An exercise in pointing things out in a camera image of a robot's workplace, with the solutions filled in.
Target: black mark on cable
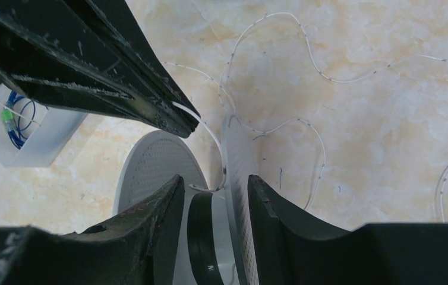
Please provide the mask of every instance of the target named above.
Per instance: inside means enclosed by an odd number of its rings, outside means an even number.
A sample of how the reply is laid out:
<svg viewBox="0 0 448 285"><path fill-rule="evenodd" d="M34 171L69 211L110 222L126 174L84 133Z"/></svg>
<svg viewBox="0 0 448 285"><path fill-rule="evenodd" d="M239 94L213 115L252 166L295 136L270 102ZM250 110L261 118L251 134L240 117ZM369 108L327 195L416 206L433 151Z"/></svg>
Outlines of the black mark on cable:
<svg viewBox="0 0 448 285"><path fill-rule="evenodd" d="M258 135L257 137L253 138L252 140L255 141L256 138L260 138L260 137L268 137L267 135Z"/></svg>
<svg viewBox="0 0 448 285"><path fill-rule="evenodd" d="M280 167L280 190L282 190L282 168Z"/></svg>

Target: blue cable coil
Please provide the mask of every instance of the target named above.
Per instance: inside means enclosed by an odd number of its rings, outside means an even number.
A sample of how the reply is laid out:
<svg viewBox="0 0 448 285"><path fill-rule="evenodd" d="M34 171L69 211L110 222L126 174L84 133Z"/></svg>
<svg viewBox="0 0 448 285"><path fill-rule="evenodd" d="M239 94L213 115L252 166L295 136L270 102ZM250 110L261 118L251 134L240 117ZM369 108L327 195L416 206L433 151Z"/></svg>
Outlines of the blue cable coil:
<svg viewBox="0 0 448 285"><path fill-rule="evenodd" d="M22 95L18 95L16 92L12 91L11 94L9 95L9 98L7 99L6 105L7 107L13 109L14 106L22 99L27 98ZM23 131L25 131L26 129L28 129L28 127L30 127L31 123L33 122L33 118L35 118L36 107L35 102L33 100L28 101L21 108L20 114L21 115L23 114L23 112L26 110L26 107L29 104L33 105L33 114L31 114L31 121L24 128L21 128L20 125L21 117L18 116L18 119L14 120L15 129L10 129L7 131L7 134L9 135L9 139L11 140L12 144L19 150L24 145L25 141L28 139L26 136L23 135Z"/></svg>

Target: perforated disc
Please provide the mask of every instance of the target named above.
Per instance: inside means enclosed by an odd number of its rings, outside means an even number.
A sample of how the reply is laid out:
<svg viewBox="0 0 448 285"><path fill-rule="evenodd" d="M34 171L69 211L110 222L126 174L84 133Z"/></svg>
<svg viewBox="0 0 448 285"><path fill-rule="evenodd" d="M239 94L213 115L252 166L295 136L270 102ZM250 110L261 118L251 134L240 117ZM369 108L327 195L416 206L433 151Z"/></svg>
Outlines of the perforated disc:
<svg viewBox="0 0 448 285"><path fill-rule="evenodd" d="M225 197L238 280L243 285L259 284L247 194L248 176L257 175L258 171L247 133L235 115L224 120L221 142L227 165Z"/></svg>
<svg viewBox="0 0 448 285"><path fill-rule="evenodd" d="M193 191L189 184L207 185L198 162L180 138L164 131L148 133L124 163L112 214L147 198L176 174L184 178L186 193Z"/></svg>

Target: white plastic box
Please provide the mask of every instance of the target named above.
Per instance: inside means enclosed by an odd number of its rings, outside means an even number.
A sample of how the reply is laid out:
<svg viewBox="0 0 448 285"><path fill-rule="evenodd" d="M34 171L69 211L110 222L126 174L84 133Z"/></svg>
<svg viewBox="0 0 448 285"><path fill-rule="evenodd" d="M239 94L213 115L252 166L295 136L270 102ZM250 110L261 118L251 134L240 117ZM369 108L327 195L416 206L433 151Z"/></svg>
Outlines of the white plastic box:
<svg viewBox="0 0 448 285"><path fill-rule="evenodd" d="M5 85L0 85L2 104L5 104L10 92ZM18 103L14 110L19 112L22 106L23 104ZM46 108L36 103L34 120L40 123L40 126L31 124L23 132L28 139L18 150L9 139L2 123L3 109L0 105L0 163L4 167L48 167L87 115L77 111ZM23 115L31 118L32 110L33 107L27 107ZM26 124L27 120L21 118L21 125Z"/></svg>

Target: marble table surface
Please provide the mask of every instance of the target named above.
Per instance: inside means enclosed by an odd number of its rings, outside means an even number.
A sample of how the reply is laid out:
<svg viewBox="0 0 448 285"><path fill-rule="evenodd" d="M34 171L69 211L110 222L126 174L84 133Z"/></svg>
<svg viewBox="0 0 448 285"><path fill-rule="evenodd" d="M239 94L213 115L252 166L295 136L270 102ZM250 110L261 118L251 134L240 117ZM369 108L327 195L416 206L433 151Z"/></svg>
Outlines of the marble table surface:
<svg viewBox="0 0 448 285"><path fill-rule="evenodd" d="M236 40L267 13L288 15L252 27L222 85L241 119L256 129L300 117L320 133L326 167L310 212L354 229L368 222L433 222L434 192L448 164L448 1L128 1L161 61L218 79ZM225 114L217 85L179 66L167 70L217 134ZM89 115L47 169L0 165L0 226L33 224L82 231L111 216L116 185L133 145L154 130ZM292 122L267 137L250 134L261 176L304 206L323 155L313 130ZM210 185L220 157L203 127L185 140ZM444 193L448 221L448 180Z"/></svg>

